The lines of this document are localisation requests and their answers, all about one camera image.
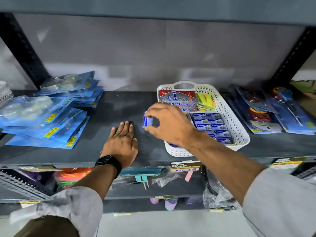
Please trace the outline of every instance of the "floor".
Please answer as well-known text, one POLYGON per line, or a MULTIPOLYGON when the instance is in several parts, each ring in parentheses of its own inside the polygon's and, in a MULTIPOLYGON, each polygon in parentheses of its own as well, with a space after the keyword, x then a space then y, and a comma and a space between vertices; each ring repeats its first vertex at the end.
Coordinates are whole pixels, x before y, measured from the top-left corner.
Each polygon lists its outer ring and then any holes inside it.
MULTIPOLYGON (((0 219, 0 237, 12 237, 17 225, 0 219)), ((104 214, 94 237, 257 237, 241 210, 223 213, 198 211, 139 212, 127 216, 104 214)))

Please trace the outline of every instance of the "wristwatch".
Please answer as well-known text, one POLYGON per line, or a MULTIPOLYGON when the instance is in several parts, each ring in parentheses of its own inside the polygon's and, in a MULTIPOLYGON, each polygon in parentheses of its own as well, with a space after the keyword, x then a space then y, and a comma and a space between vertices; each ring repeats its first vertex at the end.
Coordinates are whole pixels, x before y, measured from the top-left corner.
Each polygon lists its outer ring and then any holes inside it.
POLYGON ((94 166, 103 166, 107 164, 111 164, 116 168, 117 174, 116 174, 116 177, 114 178, 116 179, 122 171, 122 165, 114 156, 111 156, 111 155, 102 156, 97 160, 94 166))

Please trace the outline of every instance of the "person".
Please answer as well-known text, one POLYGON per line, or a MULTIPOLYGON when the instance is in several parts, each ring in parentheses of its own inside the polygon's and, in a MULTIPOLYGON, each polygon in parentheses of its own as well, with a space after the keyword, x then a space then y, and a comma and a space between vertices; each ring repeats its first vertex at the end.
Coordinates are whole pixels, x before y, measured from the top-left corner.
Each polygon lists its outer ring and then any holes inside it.
MULTIPOLYGON (((258 236, 315 236, 316 186, 219 144, 194 128, 178 107, 155 103, 145 116, 160 121, 147 131, 189 151, 227 187, 258 236)), ((137 147, 133 126, 126 121, 112 128, 101 157, 111 155, 126 168, 136 158, 137 147)), ((102 200, 117 174, 116 164, 96 165, 72 188, 13 212, 11 219, 31 219, 15 236, 92 237, 102 216, 102 200)))

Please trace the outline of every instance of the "rolled-up sleeve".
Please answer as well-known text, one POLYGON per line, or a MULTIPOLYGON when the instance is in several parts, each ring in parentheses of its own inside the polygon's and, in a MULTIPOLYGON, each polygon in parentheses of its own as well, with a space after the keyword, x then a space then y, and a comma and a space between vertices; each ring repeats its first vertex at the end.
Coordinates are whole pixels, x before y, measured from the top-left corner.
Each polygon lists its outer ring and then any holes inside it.
POLYGON ((10 223, 52 215, 69 219, 80 237, 94 235, 103 213, 100 196, 91 188, 78 186, 63 190, 38 204, 14 211, 10 223))
POLYGON ((258 236, 312 237, 315 201, 316 186, 267 168, 249 187, 243 213, 258 236))

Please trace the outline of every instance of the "pink tag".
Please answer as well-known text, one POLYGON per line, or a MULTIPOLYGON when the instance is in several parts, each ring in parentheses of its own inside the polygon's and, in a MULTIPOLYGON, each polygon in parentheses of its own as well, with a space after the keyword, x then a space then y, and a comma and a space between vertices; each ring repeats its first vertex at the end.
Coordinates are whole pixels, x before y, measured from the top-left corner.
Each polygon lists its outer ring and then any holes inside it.
POLYGON ((191 179, 192 174, 193 174, 193 171, 188 171, 188 173, 185 177, 185 181, 189 181, 191 179))

